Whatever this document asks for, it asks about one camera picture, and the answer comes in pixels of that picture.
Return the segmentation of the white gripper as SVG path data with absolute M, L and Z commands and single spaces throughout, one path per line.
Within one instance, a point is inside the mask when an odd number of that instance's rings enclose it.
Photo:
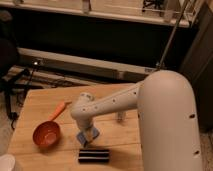
M 86 129 L 84 129 L 83 131 L 80 131 L 77 134 L 77 139 L 82 146 L 85 146 L 87 143 L 92 142 L 93 141 L 93 126 L 89 125 Z

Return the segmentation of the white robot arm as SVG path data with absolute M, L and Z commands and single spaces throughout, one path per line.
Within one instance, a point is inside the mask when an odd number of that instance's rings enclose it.
M 98 100 L 83 93 L 71 117 L 91 141 L 94 117 L 131 109 L 139 114 L 144 171 L 203 171 L 194 92 L 177 72 L 156 71 Z

